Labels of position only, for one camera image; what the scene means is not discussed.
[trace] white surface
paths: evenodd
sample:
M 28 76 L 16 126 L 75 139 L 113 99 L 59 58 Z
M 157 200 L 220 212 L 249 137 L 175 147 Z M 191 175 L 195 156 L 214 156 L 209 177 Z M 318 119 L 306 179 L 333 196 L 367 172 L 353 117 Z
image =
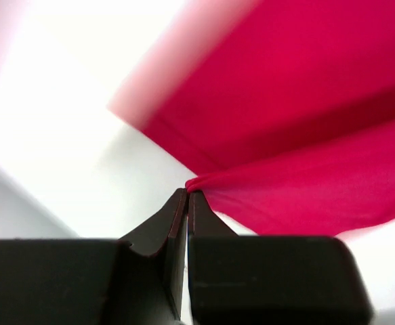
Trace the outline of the white surface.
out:
M 0 238 L 15 237 L 72 238 L 75 234 L 0 179 Z
M 149 16 L 140 8 L 64 20 L 38 7 L 27 16 L 0 78 L 0 173 L 40 207 L 11 203 L 2 214 L 9 219 L 0 217 L 6 228 L 0 236 L 12 236 L 14 226 L 14 235 L 22 234 L 23 223 L 15 218 L 30 209 L 30 218 L 49 216 L 78 236 L 117 238 L 193 177 L 105 110 L 115 85 L 180 6 Z M 0 185 L 0 200 L 6 191 Z M 41 233 L 45 223 L 33 227 Z M 60 236 L 52 229 L 42 234 Z M 26 235 L 34 231 L 30 227 Z M 395 221 L 341 237 L 378 310 L 376 324 L 395 324 Z

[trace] pink cloth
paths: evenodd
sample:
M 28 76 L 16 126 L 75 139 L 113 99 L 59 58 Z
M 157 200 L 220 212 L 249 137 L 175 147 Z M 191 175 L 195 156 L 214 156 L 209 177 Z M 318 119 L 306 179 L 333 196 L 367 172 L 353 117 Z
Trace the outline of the pink cloth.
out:
M 259 234 L 395 218 L 395 1 L 264 1 L 143 132 Z

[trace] white wall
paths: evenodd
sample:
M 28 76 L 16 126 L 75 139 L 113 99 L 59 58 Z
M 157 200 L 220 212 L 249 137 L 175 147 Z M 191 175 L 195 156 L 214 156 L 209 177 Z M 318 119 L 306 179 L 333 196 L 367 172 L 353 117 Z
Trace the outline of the white wall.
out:
M 0 179 L 0 238 L 69 238 L 73 234 Z

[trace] red fabric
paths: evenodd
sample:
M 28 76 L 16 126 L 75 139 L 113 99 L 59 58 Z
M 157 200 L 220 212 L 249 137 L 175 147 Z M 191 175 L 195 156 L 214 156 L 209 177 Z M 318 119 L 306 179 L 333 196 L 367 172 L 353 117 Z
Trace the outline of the red fabric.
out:
M 395 218 L 395 1 L 265 1 L 143 132 L 259 234 Z

